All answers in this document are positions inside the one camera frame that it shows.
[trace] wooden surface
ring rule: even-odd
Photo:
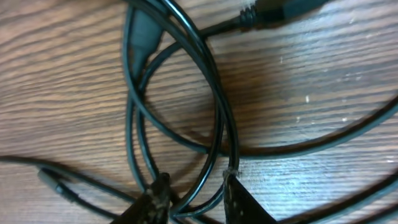
[[[248,4],[178,2],[200,28],[233,17]],[[138,190],[124,145],[127,88],[120,42],[125,9],[118,0],[0,2],[0,155],[51,159],[127,192]],[[166,35],[162,48],[171,41]],[[333,1],[279,29],[219,35],[209,44],[243,146],[319,137],[355,122],[397,94],[396,0]],[[166,61],[148,97],[178,133],[211,141],[212,95],[185,52]],[[205,156],[179,146],[150,124],[148,135],[159,167],[171,173],[174,188],[183,194]],[[325,152],[241,161],[241,181],[280,220],[341,200],[390,174],[398,167],[397,137],[394,117]],[[193,204],[211,197],[227,162],[219,160]],[[0,165],[2,224],[108,223],[55,195],[37,180],[36,172]],[[73,188],[115,212],[128,206],[83,184]],[[335,223],[348,223],[396,201],[398,192]],[[223,207],[209,216],[223,221]]]

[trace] wooden table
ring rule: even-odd
[[[236,16],[247,1],[180,0],[198,27]],[[126,162],[120,0],[0,2],[0,155],[34,156],[138,191]],[[162,48],[171,43],[169,35]],[[212,37],[243,146],[291,144],[336,131],[397,94],[398,2],[339,0],[284,27]],[[213,97],[179,51],[148,92],[154,111],[176,132],[211,141]],[[205,156],[151,124],[149,142],[162,171],[183,194]],[[275,161],[241,161],[241,182],[277,219],[341,200],[398,167],[398,119],[324,152]],[[138,153],[140,166],[144,167]],[[219,159],[193,204],[210,198],[228,160]],[[54,194],[36,170],[0,165],[0,219],[18,223],[109,223]],[[73,189],[104,208],[128,204],[83,184]],[[349,223],[398,201],[398,192],[339,219]],[[224,220],[223,207],[209,216]]]

